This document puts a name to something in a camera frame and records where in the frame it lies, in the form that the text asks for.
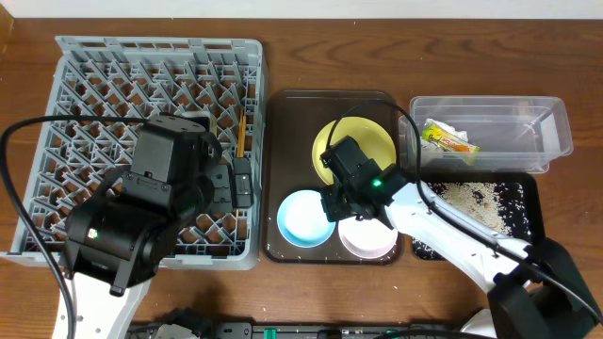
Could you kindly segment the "white bowl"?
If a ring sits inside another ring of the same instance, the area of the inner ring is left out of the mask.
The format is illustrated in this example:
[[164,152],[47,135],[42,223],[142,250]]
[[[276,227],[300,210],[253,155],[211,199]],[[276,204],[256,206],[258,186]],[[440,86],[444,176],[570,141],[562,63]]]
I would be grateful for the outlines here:
[[394,248],[399,236],[396,229],[388,228],[375,218],[346,218],[337,222],[337,230],[343,246],[361,259],[383,257]]

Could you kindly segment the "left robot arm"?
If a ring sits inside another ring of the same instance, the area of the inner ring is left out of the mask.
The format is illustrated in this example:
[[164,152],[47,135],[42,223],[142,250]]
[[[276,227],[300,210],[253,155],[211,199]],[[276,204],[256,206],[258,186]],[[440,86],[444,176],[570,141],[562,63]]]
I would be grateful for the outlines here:
[[221,163],[222,147],[199,121],[147,120],[130,166],[113,169],[66,219],[59,262],[68,298],[56,338],[123,338],[163,258],[201,214],[253,206],[252,165]]

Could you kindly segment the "yellow plate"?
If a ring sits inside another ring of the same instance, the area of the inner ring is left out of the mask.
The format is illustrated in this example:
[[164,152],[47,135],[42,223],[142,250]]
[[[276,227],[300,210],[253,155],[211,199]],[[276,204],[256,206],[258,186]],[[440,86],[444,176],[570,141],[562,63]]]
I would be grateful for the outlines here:
[[[320,160],[334,121],[325,125],[317,134],[312,147],[313,167],[326,185],[334,182],[332,172]],[[397,152],[390,135],[377,122],[362,117],[346,117],[334,129],[331,144],[344,136],[352,137],[368,158],[374,159],[382,170],[397,162]]]

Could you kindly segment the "green snack wrapper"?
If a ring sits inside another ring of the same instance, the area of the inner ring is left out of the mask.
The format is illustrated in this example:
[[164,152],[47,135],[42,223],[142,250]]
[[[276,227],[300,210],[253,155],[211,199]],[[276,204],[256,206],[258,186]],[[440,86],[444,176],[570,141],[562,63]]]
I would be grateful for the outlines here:
[[434,142],[448,152],[478,153],[480,148],[460,137],[454,128],[442,122],[428,120],[422,131],[422,138]]

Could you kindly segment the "light blue bowl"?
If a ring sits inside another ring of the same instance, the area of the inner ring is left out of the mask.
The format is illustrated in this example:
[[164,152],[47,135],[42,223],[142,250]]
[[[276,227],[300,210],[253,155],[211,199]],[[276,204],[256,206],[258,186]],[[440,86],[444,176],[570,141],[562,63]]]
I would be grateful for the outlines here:
[[320,194],[304,189],[282,201],[277,211],[277,227],[288,243],[309,249],[327,241],[335,230],[335,223],[327,219]]

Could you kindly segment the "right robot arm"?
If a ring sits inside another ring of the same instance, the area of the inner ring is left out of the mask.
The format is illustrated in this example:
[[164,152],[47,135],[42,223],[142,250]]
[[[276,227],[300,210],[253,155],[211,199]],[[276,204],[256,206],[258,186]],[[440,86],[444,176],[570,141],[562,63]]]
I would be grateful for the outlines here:
[[489,306],[460,329],[406,330],[400,336],[448,338],[583,338],[602,313],[569,252],[541,237],[534,243],[490,229],[445,202],[397,165],[381,169],[352,137],[320,156],[334,184],[320,194],[328,220],[379,221],[425,243],[459,268]]

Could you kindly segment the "white tissue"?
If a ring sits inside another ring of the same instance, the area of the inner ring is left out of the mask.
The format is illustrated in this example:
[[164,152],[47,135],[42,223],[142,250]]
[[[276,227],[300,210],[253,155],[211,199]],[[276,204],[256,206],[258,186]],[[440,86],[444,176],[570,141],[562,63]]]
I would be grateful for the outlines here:
[[[424,125],[424,131],[436,129],[440,132],[444,132],[449,137],[456,137],[463,142],[468,142],[467,132],[464,130],[457,131],[453,126],[446,124],[442,121],[433,119],[426,119]],[[421,149],[422,149],[422,160],[426,162],[433,161],[435,159],[442,159],[443,152],[446,151],[437,141],[427,140],[424,135],[421,135]]]

